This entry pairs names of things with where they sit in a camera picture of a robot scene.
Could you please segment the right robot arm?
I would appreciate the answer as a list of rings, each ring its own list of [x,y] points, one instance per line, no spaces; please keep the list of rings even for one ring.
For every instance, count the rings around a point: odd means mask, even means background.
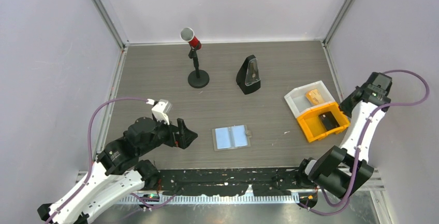
[[[368,165],[369,147],[375,129],[391,102],[392,78],[373,72],[340,105],[351,124],[340,146],[333,146],[319,159],[304,159],[295,175],[302,188],[319,186],[337,198],[349,198],[373,174]]]

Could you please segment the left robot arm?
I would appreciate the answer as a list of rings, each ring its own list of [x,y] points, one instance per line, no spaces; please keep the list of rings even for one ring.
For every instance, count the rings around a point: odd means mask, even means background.
[[[140,157],[165,144],[186,149],[198,137],[183,119],[177,125],[141,117],[108,143],[87,174],[61,199],[42,204],[37,213],[45,223],[91,223],[92,217],[121,197],[159,185],[160,173]]]

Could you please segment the grey card holder wallet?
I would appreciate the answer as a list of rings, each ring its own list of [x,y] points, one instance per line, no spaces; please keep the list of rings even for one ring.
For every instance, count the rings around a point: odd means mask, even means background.
[[[246,125],[215,128],[212,130],[213,147],[216,152],[250,147],[252,132]]]

